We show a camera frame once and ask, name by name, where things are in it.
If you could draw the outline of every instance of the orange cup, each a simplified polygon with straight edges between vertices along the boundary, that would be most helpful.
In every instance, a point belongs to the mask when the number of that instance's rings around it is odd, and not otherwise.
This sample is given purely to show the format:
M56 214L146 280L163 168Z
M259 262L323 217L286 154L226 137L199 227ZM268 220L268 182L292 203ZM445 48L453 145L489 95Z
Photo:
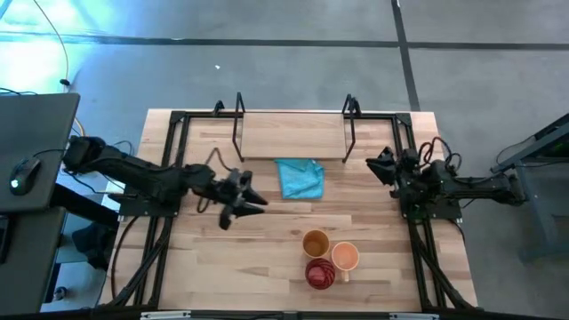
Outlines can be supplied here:
M320 258L328 253L330 240L324 231L310 230L302 238L302 247L310 258Z
M359 251L348 242L336 244L332 249L332 263L341 271L341 278L346 283L349 281L348 272L359 263Z

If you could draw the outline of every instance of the black desk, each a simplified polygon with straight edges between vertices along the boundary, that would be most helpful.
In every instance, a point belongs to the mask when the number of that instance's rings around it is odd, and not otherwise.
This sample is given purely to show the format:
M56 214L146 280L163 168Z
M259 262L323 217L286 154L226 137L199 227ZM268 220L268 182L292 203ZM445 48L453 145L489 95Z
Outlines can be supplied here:
M35 313L48 281L66 212L116 229L116 213L55 183L62 152L38 156L41 168L32 190L14 196L12 168L46 149L65 149L79 103L76 93L0 96L0 215L10 219L11 241L0 265L0 315Z

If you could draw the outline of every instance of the cup handle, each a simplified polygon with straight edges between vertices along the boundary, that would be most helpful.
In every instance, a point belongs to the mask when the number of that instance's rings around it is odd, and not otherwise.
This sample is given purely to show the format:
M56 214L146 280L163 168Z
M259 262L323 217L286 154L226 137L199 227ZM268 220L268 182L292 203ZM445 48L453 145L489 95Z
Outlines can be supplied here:
M349 282L349 273L348 271L342 271L341 272L341 279L344 282L344 284L347 284Z

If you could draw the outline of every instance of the wooden board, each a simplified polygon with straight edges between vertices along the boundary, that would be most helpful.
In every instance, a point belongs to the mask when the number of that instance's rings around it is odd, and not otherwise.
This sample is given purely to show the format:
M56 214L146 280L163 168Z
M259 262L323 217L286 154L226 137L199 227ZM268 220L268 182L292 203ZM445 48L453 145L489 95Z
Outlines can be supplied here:
M243 114L241 155L245 158L342 159L346 135L342 114Z
M170 112L148 112L138 156L160 163ZM433 113L412 113L412 120L417 145L438 135ZM325 168L325 194L322 200L312 201L281 199L273 161L247 160L241 164L231 142L232 127L228 119L191 120L184 160L202 163L212 148L218 147L228 166L254 172L254 188L270 201L267 212L235 220L229 231L223 231L217 225L220 205L210 205L205 213L198 214L197 197L186 196L172 230L160 308L420 310L407 226L397 201L389 197L389 188L365 166L366 157L377 156L386 145L395 147L387 121L356 121L357 143L349 160L345 164L320 161ZM177 131L174 141L179 136ZM442 157L440 147L434 156ZM226 176L217 159L210 166L219 178ZM125 237L116 264L119 289L140 265L147 228L148 219L140 218ZM351 273L349 284L337 282L317 291L304 281L308 261L302 254L301 238L312 228L325 230L333 243L350 241L358 247L360 264ZM433 221L433 232L441 268L463 297L476 305L461 234L445 220ZM148 279L147 292L154 277ZM435 301L429 275L427 279L429 296ZM107 281L100 303L109 300Z

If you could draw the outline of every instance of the red cup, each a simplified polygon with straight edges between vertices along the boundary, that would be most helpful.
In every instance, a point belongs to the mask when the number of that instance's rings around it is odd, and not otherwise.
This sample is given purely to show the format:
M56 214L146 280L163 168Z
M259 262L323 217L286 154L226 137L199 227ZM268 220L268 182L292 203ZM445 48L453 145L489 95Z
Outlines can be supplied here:
M330 261L318 258L309 262L306 266L304 276L311 287L324 290L334 283L336 271Z

